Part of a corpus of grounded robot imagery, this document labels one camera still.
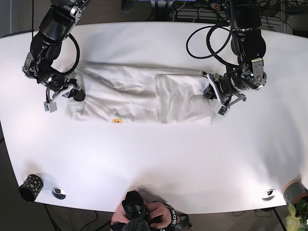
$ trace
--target yellow label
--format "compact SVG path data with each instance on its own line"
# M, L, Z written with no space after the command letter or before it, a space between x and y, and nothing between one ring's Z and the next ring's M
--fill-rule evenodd
M112 121L113 123L123 123L123 121L121 120L121 119L114 119L113 121Z

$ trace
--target folded garment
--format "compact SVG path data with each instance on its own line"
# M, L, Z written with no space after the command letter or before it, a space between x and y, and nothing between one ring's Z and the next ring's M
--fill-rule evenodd
M157 75L156 111L159 123L197 122L210 124L213 100L205 99L209 82L203 76Z
M71 74L85 90L69 99L75 120L137 123L211 123L213 102L203 97L208 80L198 71L122 65L79 65Z

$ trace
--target camera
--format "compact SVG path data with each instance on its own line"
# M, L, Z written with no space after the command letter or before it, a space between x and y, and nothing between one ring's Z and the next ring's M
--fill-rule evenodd
M149 213L145 207L144 200L137 191L131 191L126 194L122 206L129 220L142 218L149 222Z

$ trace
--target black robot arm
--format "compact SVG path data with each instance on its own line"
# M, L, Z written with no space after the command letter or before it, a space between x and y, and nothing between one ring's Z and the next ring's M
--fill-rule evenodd
M90 0L51 0L51 7L39 26L39 32L34 36L27 55L23 72L28 78L34 78L37 83L47 87L45 110L57 110L56 99L59 96L73 97L83 101L85 93L75 79L69 79L79 62L80 50L77 41L70 34L79 21ZM76 46L77 57L73 67L67 72L59 72L52 68L52 63L59 57L63 41L69 37Z
M218 55L214 55L226 66L227 72L224 76L219 74L203 73L209 79L210 86L205 90L205 97L218 99L221 107L218 113L224 115L227 109L236 102L246 97L241 92L252 89L259 90L266 84L266 73L263 71L263 56L266 44L261 35L261 19L258 13L256 1L254 0L230 0L226 1L225 12L231 23L232 41L231 48L238 57L239 65L230 64ZM206 37L207 47L211 53L209 39L211 34L219 26L212 27Z

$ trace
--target black cup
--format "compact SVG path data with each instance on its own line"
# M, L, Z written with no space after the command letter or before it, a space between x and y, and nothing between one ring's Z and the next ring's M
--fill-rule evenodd
M19 186L18 192L25 201L34 202L43 186L43 181L37 175L31 174Z

